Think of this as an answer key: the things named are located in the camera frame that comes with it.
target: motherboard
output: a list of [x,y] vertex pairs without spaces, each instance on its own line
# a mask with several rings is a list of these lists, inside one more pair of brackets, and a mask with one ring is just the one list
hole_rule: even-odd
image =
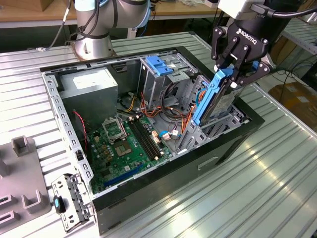
[[112,119],[88,133],[93,193],[102,192],[172,157],[165,143],[153,135],[157,132],[146,117],[132,121]]

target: robotiq logo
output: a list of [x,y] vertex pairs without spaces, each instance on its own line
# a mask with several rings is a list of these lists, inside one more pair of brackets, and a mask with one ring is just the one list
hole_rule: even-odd
[[258,42],[256,39],[254,39],[252,36],[250,36],[248,33],[244,32],[240,28],[237,31],[237,34],[243,35],[245,38],[247,38],[249,41],[251,41],[254,45],[256,45]]

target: green circuit board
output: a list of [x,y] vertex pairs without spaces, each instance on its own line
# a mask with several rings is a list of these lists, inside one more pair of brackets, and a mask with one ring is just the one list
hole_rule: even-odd
[[[154,130],[147,118],[141,118],[139,122],[150,132]],[[109,183],[111,183],[109,185],[119,183],[172,156],[169,148],[162,142],[161,147],[156,146],[164,154],[158,160],[150,160],[128,122],[123,121],[122,125],[127,134],[126,140],[116,141],[112,144],[108,141],[106,132],[102,127],[97,131],[88,133],[91,146],[90,166],[94,172],[91,186],[94,194],[107,189]],[[106,129],[116,133],[121,132],[116,123],[109,124],[109,128]]]

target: pci slot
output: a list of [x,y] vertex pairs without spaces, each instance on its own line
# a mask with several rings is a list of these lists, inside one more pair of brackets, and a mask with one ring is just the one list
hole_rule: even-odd
[[139,165],[138,167],[134,168],[131,171],[126,172],[125,174],[122,174],[116,178],[113,178],[107,182],[104,182],[104,186],[107,187],[107,186],[113,185],[113,184],[118,183],[124,179],[127,179],[128,177],[130,177],[132,175],[137,174],[139,172],[139,170],[142,168],[142,166],[143,165]]
[[148,132],[139,121],[131,121],[129,122],[129,126],[151,161],[161,156],[158,148],[149,137]]

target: ribbed aluminum surface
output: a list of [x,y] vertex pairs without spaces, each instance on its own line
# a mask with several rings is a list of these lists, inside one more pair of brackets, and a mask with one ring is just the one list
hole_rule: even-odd
[[[210,48],[188,33],[113,42],[119,55],[186,46],[210,69]],[[49,195],[51,182],[71,173],[39,67],[76,61],[70,48],[0,55],[0,143],[32,136]],[[105,237],[310,237],[317,228],[317,141],[268,96],[249,87],[242,96],[265,124],[224,164],[124,222]],[[48,214],[2,237],[65,237]],[[89,221],[67,237],[97,237]]]
[[306,51],[317,54],[317,25],[310,25],[300,19],[292,19],[282,35],[296,43]]

